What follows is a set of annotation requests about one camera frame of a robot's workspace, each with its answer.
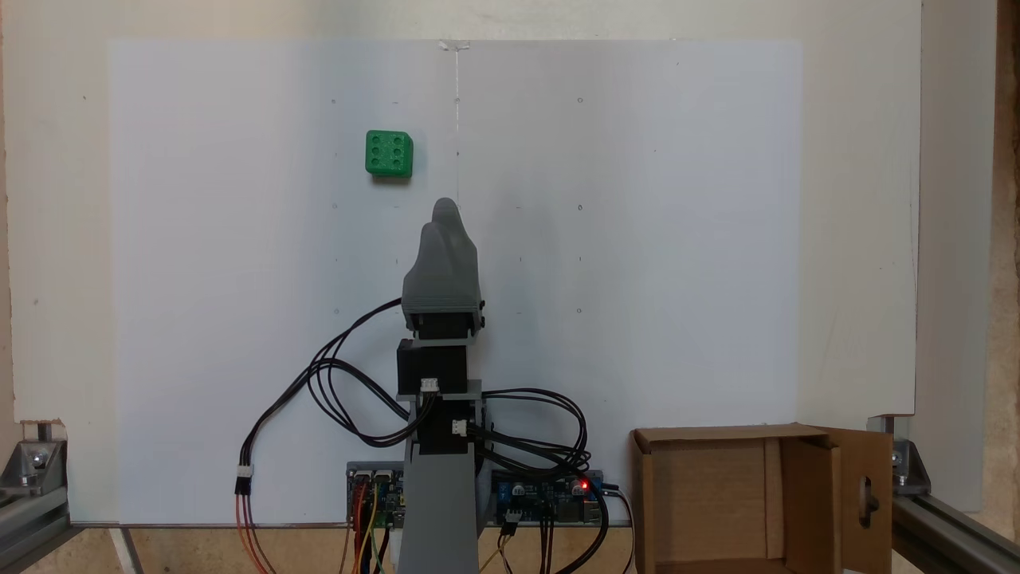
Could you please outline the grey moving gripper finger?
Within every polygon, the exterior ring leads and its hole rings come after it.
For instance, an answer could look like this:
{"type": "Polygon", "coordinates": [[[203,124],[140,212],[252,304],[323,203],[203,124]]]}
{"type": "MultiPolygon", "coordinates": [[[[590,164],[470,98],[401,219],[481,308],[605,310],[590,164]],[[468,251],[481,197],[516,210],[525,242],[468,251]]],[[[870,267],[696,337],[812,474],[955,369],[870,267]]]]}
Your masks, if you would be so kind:
{"type": "Polygon", "coordinates": [[[418,255],[403,280],[405,310],[481,308],[477,248],[460,224],[427,222],[418,255]]]}

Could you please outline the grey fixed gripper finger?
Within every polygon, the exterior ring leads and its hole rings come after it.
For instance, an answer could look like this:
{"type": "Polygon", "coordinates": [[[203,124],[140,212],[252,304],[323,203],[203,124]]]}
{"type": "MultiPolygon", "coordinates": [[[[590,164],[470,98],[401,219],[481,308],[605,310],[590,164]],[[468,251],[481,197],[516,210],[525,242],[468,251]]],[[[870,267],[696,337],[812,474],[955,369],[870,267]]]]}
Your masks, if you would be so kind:
{"type": "Polygon", "coordinates": [[[434,224],[440,229],[445,244],[453,251],[453,254],[459,255],[459,257],[477,256],[477,248],[466,231],[455,200],[437,200],[434,204],[434,224]]]}

